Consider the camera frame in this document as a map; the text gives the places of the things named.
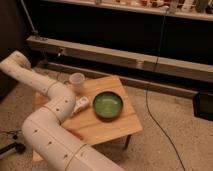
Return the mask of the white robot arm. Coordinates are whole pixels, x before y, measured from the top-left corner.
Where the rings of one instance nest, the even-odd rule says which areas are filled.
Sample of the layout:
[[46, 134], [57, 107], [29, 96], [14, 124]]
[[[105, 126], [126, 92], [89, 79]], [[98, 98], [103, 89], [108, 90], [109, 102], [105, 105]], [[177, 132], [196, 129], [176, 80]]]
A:
[[19, 51], [2, 60], [0, 70], [49, 98], [27, 117], [22, 133], [29, 145], [56, 171], [124, 171], [61, 126], [75, 106], [71, 89], [32, 71], [30, 61]]

